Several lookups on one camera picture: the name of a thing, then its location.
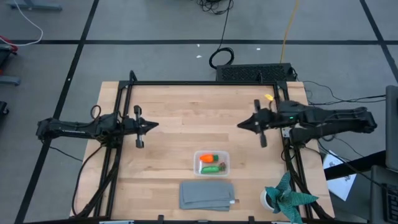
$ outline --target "white paper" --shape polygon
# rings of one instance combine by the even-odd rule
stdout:
[[[325,159],[323,160],[323,169],[327,169],[332,166],[336,166],[342,164],[339,159],[332,155],[326,155]],[[342,200],[346,201],[349,191],[353,186],[356,174],[352,174],[346,177],[337,178],[334,180],[328,180],[328,188],[329,190],[335,194],[337,197],[341,198]]]

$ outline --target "yellow cable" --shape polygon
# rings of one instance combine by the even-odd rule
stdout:
[[[282,53],[280,55],[279,63],[282,63],[282,61],[284,60],[286,38],[287,38],[287,35],[289,34],[290,27],[292,26],[292,23],[293,23],[293,20],[294,20],[294,15],[296,14],[296,11],[297,11],[298,8],[299,8],[299,0],[296,0],[296,4],[294,6],[292,15],[290,16],[289,24],[288,24],[288,26],[286,28],[286,31],[285,31],[284,43],[282,44]]]

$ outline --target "clear plastic container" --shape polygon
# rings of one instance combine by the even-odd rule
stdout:
[[[218,156],[218,160],[213,163],[205,163],[200,160],[200,157],[205,154],[213,154]],[[225,163],[225,170],[210,173],[210,174],[202,174],[201,170],[204,167],[208,166],[219,166],[222,162]],[[193,172],[196,176],[199,177],[227,177],[229,175],[229,171],[231,170],[231,161],[229,160],[229,153],[226,151],[196,151],[193,156]]]

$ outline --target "orange object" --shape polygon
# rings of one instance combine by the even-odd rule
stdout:
[[[200,160],[202,162],[206,162],[206,163],[217,162],[218,161],[218,155],[204,154],[204,155],[200,156]]]

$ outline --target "white cable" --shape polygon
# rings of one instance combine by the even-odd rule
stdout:
[[[16,0],[14,0],[14,3],[15,3],[15,5],[17,6],[17,8],[18,8],[19,12],[21,13],[21,15],[22,15],[27,21],[29,21],[33,26],[35,26],[36,28],[38,28],[38,29],[41,31],[40,38],[39,38],[38,40],[36,40],[36,41],[33,41],[33,42],[31,42],[31,43],[27,43],[27,44],[12,44],[12,43],[9,43],[9,42],[5,41],[5,40],[4,40],[3,38],[1,38],[1,37],[0,37],[0,40],[3,41],[4,43],[8,44],[8,45],[11,45],[11,46],[18,46],[18,47],[28,46],[28,45],[36,44],[36,43],[40,42],[40,41],[42,40],[42,38],[43,38],[43,30],[42,30],[38,25],[36,25],[36,24],[34,24],[32,21],[30,21],[30,19],[28,19],[28,18],[24,15],[24,13],[23,13],[23,12],[21,11],[21,9],[19,8],[18,3],[17,3]]]

